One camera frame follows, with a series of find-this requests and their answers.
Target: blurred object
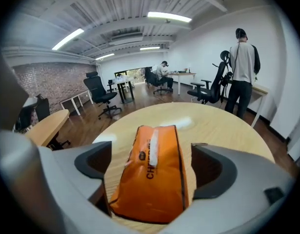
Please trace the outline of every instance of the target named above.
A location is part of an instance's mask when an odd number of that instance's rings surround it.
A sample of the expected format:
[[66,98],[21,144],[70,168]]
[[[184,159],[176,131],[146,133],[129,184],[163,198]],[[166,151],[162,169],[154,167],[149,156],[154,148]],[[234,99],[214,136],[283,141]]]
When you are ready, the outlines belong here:
[[0,53],[0,129],[12,130],[27,98]]
[[21,134],[0,131],[0,174],[21,209],[48,233],[65,233],[37,146]]

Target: seated man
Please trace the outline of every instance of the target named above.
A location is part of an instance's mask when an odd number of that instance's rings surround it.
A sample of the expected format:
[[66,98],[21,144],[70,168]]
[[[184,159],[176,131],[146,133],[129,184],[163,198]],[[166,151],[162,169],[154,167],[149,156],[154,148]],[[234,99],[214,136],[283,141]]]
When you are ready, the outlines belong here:
[[170,91],[173,91],[174,79],[167,77],[168,71],[166,67],[168,67],[166,61],[163,61],[160,65],[157,65],[156,75],[159,81],[167,82],[167,87],[170,89]]

